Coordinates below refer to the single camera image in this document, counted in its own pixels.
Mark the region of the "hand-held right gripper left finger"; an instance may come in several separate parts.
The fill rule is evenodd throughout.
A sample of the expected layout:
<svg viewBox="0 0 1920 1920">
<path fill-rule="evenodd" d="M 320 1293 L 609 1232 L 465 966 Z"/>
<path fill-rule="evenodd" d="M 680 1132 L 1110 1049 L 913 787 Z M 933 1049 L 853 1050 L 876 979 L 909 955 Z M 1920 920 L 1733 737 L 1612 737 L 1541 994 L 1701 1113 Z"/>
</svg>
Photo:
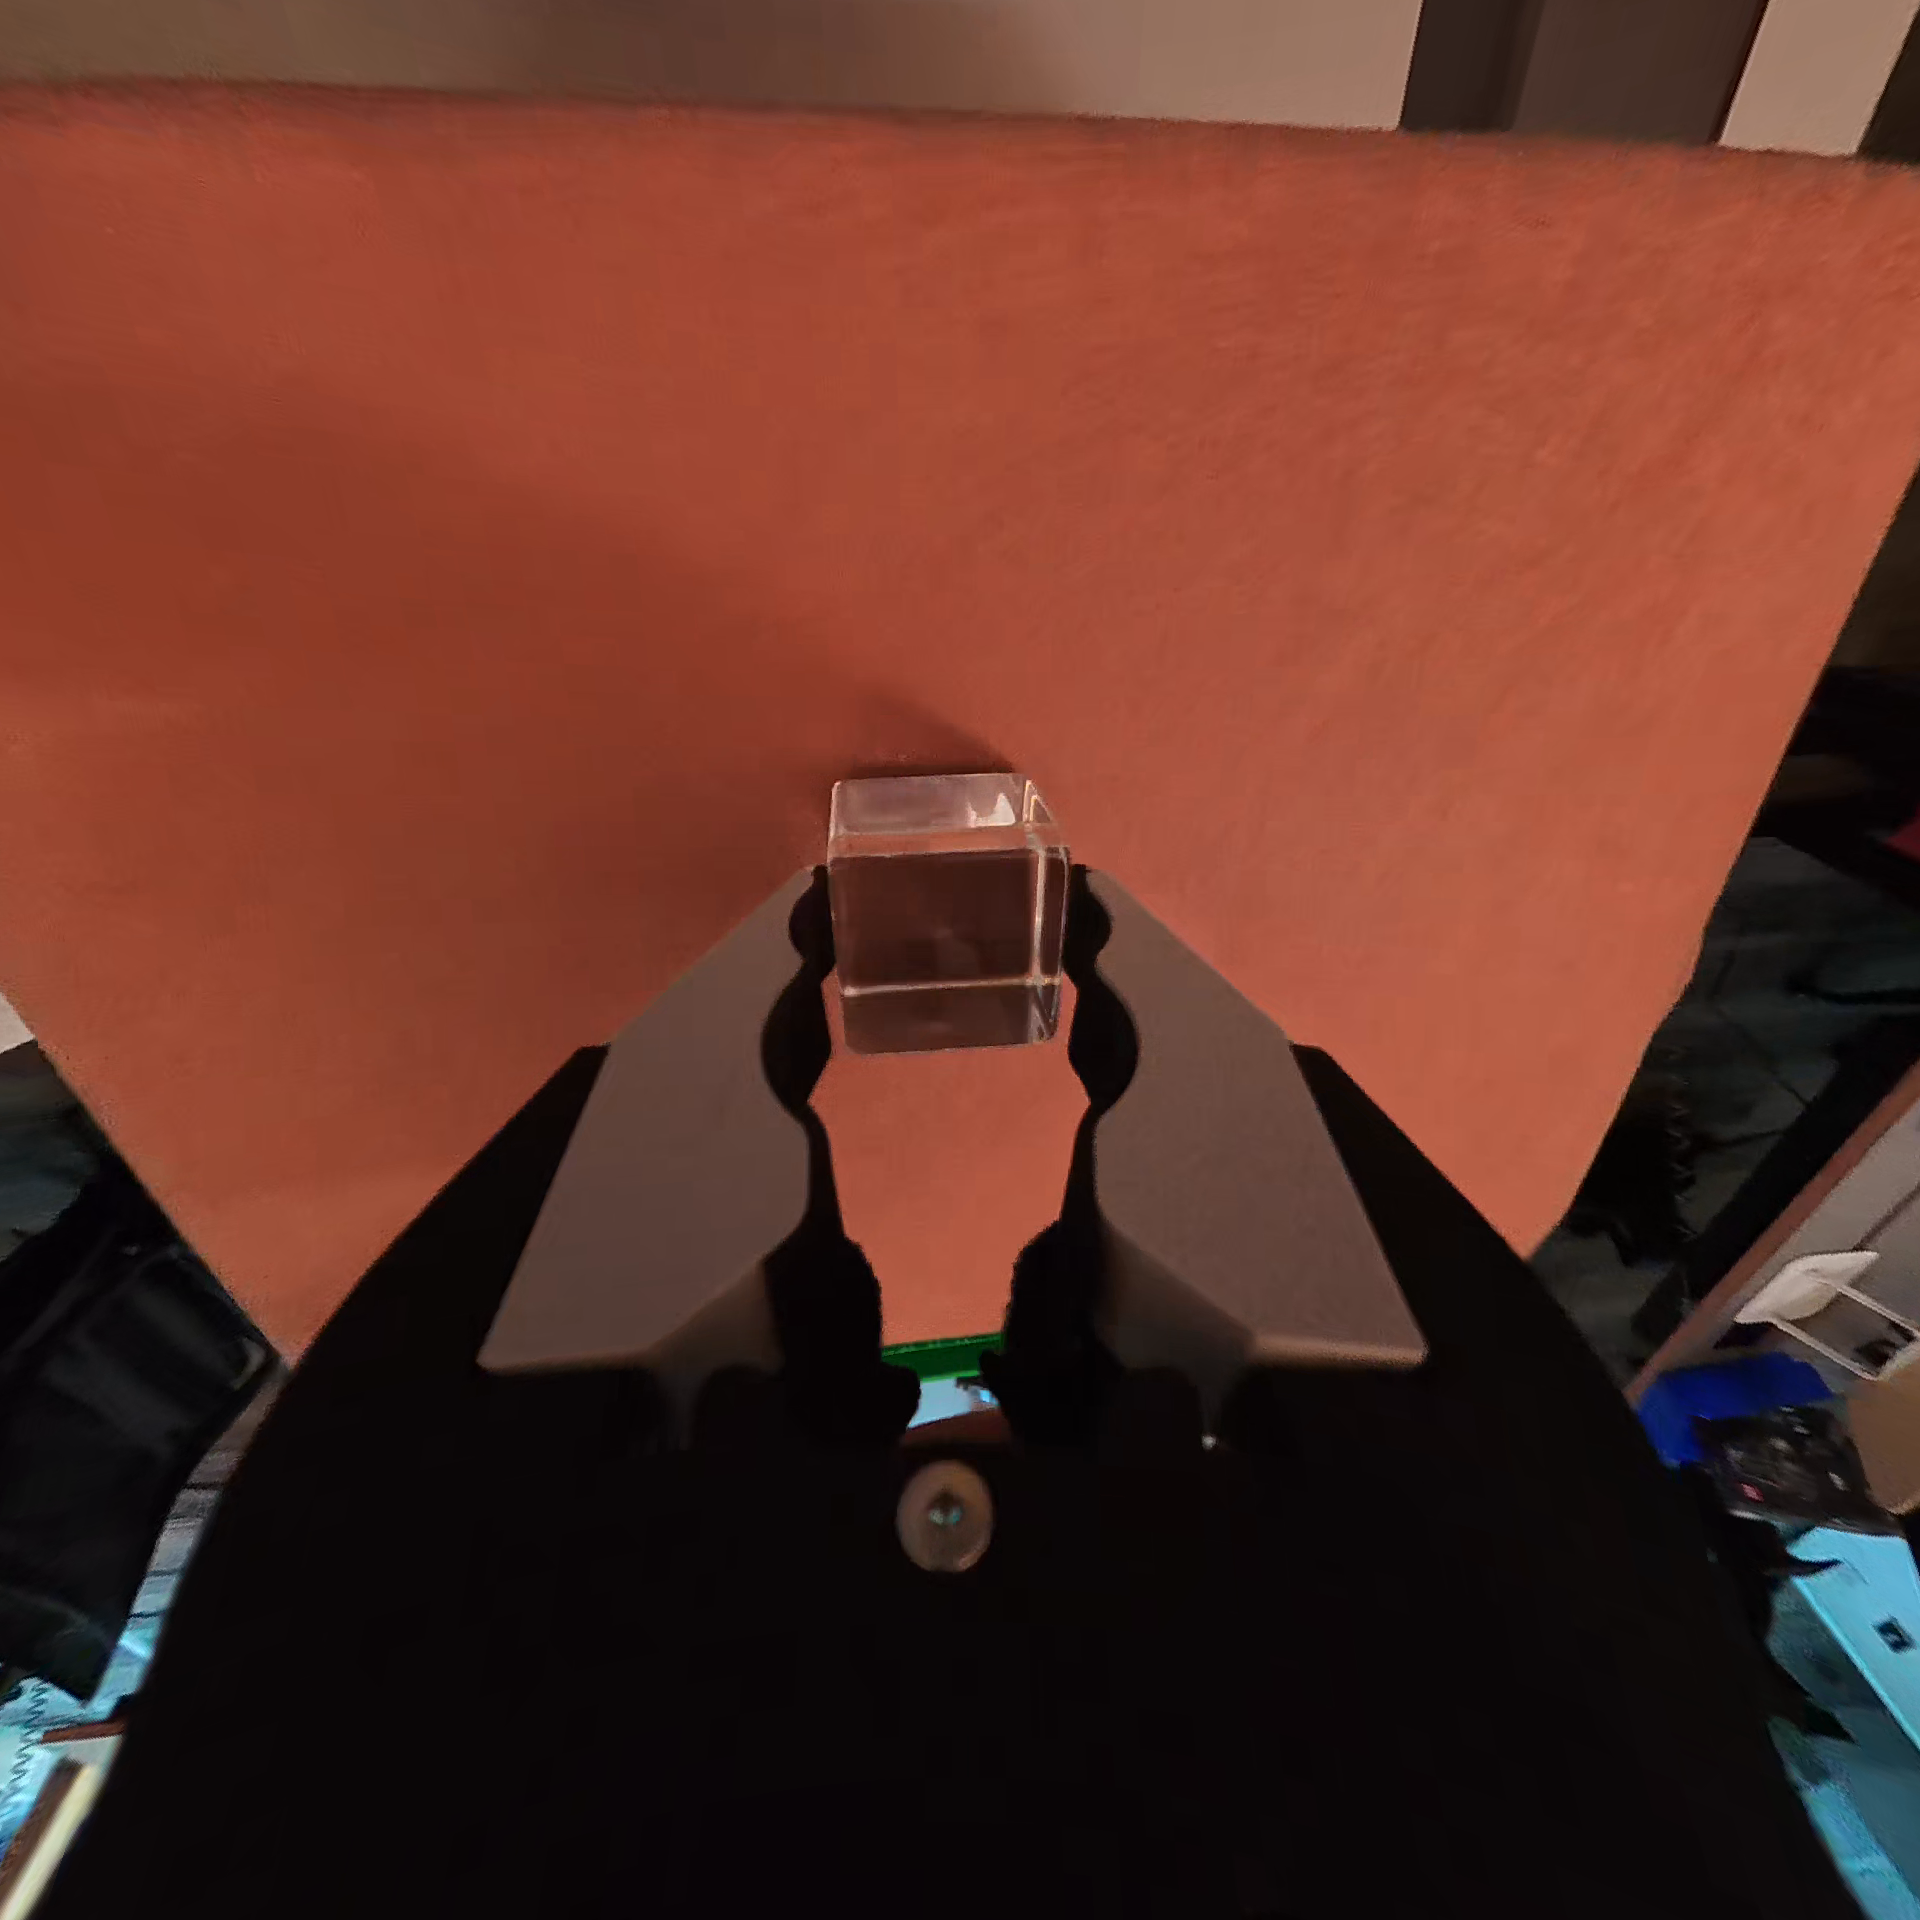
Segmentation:
<svg viewBox="0 0 1920 1920">
<path fill-rule="evenodd" d="M 789 1390 L 805 1428 L 900 1427 L 878 1281 L 811 1109 L 831 969 L 828 874 L 807 868 L 613 1034 L 480 1368 L 640 1375 L 668 1428 L 745 1375 Z"/>
</svg>

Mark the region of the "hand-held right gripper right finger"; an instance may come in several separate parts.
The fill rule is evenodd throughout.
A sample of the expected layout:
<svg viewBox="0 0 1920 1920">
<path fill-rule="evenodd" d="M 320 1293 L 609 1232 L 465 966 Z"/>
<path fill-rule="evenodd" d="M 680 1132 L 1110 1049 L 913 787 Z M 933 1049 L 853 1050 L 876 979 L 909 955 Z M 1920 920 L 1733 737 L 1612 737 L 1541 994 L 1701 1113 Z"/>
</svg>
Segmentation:
<svg viewBox="0 0 1920 1920">
<path fill-rule="evenodd" d="M 1055 1219 L 995 1346 L 1014 1432 L 1097 1432 L 1125 1378 L 1212 1427 L 1256 1375 L 1405 1375 L 1427 1338 L 1283 1029 L 1113 876 L 1067 874 L 1067 1068 L 1083 1095 Z"/>
</svg>

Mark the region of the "clear acrylic cube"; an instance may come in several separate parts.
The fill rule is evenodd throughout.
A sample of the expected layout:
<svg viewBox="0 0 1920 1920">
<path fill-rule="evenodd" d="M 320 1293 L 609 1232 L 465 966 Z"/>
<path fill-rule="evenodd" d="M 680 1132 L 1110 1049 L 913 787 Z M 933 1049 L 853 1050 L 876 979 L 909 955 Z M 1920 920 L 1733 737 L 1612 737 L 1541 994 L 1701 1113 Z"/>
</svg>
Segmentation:
<svg viewBox="0 0 1920 1920">
<path fill-rule="evenodd" d="M 1058 1034 L 1072 860 L 1018 772 L 839 781 L 828 909 L 849 1052 L 1048 1045 Z"/>
</svg>

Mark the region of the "small blue container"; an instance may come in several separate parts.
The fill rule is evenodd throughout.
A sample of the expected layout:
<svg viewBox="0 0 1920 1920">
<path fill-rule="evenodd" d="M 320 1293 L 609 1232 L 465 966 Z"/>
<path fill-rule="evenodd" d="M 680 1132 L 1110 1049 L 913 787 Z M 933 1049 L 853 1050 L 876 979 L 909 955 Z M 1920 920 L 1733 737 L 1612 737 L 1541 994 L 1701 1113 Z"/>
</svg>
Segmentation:
<svg viewBox="0 0 1920 1920">
<path fill-rule="evenodd" d="M 1781 1353 L 1739 1353 L 1652 1380 L 1637 1401 L 1643 1435 L 1668 1471 L 1704 1458 L 1695 1422 L 1756 1421 L 1833 1401 L 1817 1368 Z"/>
</svg>

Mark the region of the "brown edged grey table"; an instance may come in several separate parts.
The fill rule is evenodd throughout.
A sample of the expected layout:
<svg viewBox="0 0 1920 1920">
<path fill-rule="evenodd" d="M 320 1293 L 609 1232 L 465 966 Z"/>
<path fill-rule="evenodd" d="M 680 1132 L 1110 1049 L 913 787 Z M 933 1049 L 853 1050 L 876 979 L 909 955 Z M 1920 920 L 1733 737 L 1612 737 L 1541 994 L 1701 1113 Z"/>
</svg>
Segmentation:
<svg viewBox="0 0 1920 1920">
<path fill-rule="evenodd" d="M 1916 1184 L 1918 1065 L 1838 1071 L 1635 1311 L 1643 1358 L 1630 1401 L 1711 1360 L 1739 1309 L 1789 1260 L 1882 1237 L 1916 1202 Z"/>
</svg>

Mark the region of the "black office chair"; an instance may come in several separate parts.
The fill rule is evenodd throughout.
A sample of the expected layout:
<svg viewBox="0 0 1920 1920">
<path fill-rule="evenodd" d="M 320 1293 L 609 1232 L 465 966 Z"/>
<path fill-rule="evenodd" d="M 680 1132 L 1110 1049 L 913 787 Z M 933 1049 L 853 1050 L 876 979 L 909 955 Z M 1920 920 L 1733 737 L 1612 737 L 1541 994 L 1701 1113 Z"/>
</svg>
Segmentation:
<svg viewBox="0 0 1920 1920">
<path fill-rule="evenodd" d="M 87 1700 L 167 1517 L 277 1368 L 119 1164 L 2 1265 L 2 1670 Z"/>
</svg>

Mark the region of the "white display stand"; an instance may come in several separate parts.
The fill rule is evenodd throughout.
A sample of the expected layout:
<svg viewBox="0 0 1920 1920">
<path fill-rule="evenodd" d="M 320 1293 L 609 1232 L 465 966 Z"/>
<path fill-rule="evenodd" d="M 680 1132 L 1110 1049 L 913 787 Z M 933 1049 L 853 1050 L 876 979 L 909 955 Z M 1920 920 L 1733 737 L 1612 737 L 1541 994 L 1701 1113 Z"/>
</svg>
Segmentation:
<svg viewBox="0 0 1920 1920">
<path fill-rule="evenodd" d="M 1868 1287 L 1880 1267 L 1876 1249 L 1788 1260 L 1739 1305 L 1735 1327 L 1774 1333 L 1850 1380 L 1890 1380 L 1916 1367 L 1918 1322 Z"/>
</svg>

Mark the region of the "black glitter packet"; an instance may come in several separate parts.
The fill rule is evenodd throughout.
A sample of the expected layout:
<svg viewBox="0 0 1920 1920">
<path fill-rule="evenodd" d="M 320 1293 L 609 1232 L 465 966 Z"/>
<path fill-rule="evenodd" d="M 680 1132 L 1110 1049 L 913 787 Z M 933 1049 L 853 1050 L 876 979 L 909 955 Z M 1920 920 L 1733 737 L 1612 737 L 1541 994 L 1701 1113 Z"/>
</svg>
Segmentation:
<svg viewBox="0 0 1920 1920">
<path fill-rule="evenodd" d="M 1742 1519 L 1874 1533 L 1872 1497 L 1852 1428 L 1824 1405 L 1692 1418 L 1695 1464 Z"/>
</svg>

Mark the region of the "wooden panel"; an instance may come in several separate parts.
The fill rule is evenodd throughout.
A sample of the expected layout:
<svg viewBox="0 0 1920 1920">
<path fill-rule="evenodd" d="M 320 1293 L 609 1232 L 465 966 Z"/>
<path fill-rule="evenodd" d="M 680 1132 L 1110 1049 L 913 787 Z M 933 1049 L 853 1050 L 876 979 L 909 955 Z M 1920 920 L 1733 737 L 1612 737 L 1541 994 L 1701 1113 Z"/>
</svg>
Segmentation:
<svg viewBox="0 0 1920 1920">
<path fill-rule="evenodd" d="M 1872 1498 L 1896 1519 L 1918 1513 L 1918 1360 L 1845 1397 L 1845 1424 Z"/>
</svg>

